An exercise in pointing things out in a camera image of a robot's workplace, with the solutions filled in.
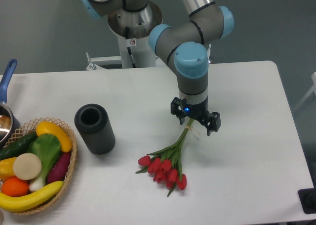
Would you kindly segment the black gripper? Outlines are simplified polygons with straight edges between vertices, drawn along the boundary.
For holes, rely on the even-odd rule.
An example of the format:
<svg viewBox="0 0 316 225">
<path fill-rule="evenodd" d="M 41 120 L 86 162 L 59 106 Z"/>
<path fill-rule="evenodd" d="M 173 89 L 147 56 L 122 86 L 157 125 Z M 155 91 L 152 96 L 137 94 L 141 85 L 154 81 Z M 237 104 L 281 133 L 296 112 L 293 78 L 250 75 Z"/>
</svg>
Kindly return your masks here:
<svg viewBox="0 0 316 225">
<path fill-rule="evenodd" d="M 221 127 L 220 113 L 208 111 L 208 98 L 199 104 L 188 104 L 186 99 L 174 97 L 170 104 L 170 113 L 179 119 L 180 125 L 183 125 L 185 117 L 199 121 L 206 128 L 207 136 L 218 132 Z"/>
</svg>

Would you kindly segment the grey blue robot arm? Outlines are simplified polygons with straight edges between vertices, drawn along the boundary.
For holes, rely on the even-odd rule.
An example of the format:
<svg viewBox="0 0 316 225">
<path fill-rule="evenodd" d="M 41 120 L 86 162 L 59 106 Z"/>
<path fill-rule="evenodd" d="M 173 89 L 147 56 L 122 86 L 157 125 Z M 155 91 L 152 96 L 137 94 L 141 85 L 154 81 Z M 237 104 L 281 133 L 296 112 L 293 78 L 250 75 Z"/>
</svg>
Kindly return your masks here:
<svg viewBox="0 0 316 225">
<path fill-rule="evenodd" d="M 171 102 L 171 114 L 181 123 L 186 117 L 200 122 L 207 133 L 217 132 L 220 114 L 208 111 L 206 44 L 234 28 L 234 18 L 214 0 L 183 0 L 189 22 L 172 28 L 163 24 L 160 8 L 150 0 L 81 0 L 93 18 L 107 17 L 116 35 L 123 68 L 154 67 L 157 59 L 176 75 L 179 96 Z"/>
</svg>

